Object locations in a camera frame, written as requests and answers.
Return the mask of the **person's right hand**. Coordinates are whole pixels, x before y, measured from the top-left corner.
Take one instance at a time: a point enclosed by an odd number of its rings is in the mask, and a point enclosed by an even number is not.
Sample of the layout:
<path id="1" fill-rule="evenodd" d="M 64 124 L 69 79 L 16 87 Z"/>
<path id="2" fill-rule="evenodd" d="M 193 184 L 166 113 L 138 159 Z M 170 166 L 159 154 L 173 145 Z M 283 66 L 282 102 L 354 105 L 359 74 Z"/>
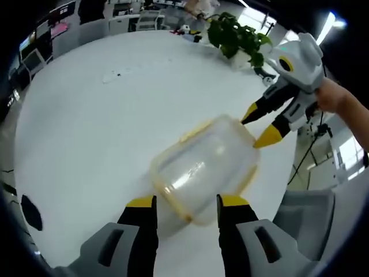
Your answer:
<path id="1" fill-rule="evenodd" d="M 321 110 L 337 114 L 345 110 L 353 99 L 353 95 L 347 89 L 327 77 L 323 78 L 315 94 Z"/>

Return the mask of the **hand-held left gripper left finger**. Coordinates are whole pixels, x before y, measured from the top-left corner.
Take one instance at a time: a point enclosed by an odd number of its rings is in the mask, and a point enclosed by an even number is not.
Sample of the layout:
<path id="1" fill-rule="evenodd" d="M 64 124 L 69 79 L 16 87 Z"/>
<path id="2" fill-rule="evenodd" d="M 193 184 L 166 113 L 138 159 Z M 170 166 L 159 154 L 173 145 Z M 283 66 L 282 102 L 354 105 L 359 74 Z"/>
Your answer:
<path id="1" fill-rule="evenodd" d="M 87 239 L 80 255 L 54 276 L 153 276 L 159 239 L 157 197 L 127 203 L 116 223 L 110 222 Z"/>

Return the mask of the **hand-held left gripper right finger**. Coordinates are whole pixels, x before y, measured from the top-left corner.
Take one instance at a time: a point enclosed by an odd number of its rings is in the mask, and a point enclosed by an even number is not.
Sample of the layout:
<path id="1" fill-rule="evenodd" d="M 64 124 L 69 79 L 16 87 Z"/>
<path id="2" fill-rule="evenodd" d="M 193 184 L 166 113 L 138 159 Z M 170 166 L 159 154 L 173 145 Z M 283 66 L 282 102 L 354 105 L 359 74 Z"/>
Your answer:
<path id="1" fill-rule="evenodd" d="M 259 220 L 247 200 L 217 195 L 219 247 L 226 276 L 294 276 L 296 240 L 269 220 Z"/>

